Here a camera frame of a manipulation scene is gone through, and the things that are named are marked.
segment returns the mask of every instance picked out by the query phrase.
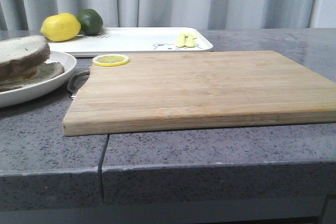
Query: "bread crust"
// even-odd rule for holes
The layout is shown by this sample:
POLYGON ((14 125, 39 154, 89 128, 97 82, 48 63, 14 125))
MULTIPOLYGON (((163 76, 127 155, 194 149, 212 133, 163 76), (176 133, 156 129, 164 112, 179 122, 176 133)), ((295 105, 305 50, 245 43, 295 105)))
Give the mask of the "bread crust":
MULTIPOLYGON (((32 53, 27 53, 27 55, 22 56, 20 58, 11 59, 6 62, 0 63, 0 81, 10 78, 11 76, 17 76, 19 73, 26 72, 31 68, 35 68, 49 59, 50 47, 48 41, 43 36, 38 37, 41 37, 41 39, 44 40, 44 44, 42 47, 38 48, 36 51, 32 53)), ((27 37, 3 40, 1 41, 1 43, 15 40, 17 40, 18 43, 20 43, 25 38, 27 37)))

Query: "yellow clip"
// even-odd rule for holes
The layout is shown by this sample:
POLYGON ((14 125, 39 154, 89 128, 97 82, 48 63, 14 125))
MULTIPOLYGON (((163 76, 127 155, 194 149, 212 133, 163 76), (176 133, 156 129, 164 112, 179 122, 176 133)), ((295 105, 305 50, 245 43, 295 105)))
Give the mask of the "yellow clip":
POLYGON ((184 47, 184 44, 185 44, 185 35, 183 33, 180 33, 176 43, 175 43, 175 46, 176 47, 184 47))
POLYGON ((186 47, 195 47, 194 37, 188 34, 188 37, 185 40, 186 47))

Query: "lemon slice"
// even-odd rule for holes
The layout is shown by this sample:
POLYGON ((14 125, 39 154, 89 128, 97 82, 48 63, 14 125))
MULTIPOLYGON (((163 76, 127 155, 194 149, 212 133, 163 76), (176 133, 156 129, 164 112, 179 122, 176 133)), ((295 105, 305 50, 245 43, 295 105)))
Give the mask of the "lemon slice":
POLYGON ((127 55, 98 55, 92 59, 93 64, 102 67, 114 67, 128 63, 130 58, 127 55))

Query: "metal handle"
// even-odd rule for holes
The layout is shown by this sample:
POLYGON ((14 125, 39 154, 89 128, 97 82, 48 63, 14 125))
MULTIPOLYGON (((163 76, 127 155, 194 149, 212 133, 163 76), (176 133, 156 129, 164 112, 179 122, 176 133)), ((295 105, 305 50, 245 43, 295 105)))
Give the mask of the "metal handle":
POLYGON ((75 74, 74 76, 71 77, 71 79, 69 80, 68 85, 67 85, 67 90, 71 94, 71 98, 76 97, 76 92, 77 91, 75 90, 76 88, 73 84, 76 82, 77 78, 81 77, 81 76, 87 76, 87 75, 90 75, 90 69, 79 72, 79 73, 77 73, 77 74, 75 74))

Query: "lemon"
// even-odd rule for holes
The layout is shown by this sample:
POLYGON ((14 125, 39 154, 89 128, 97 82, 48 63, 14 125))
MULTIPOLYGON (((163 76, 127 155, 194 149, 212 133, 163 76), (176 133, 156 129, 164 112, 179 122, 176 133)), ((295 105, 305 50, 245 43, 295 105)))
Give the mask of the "lemon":
POLYGON ((98 55, 92 59, 93 64, 102 67, 114 67, 128 63, 127 55, 98 55))
POLYGON ((94 9, 83 9, 77 19, 81 25, 81 31, 85 35, 97 35, 103 28, 103 19, 94 9))
POLYGON ((60 13, 47 17, 40 32, 51 41, 65 41, 74 38, 80 31, 80 23, 71 13, 60 13))

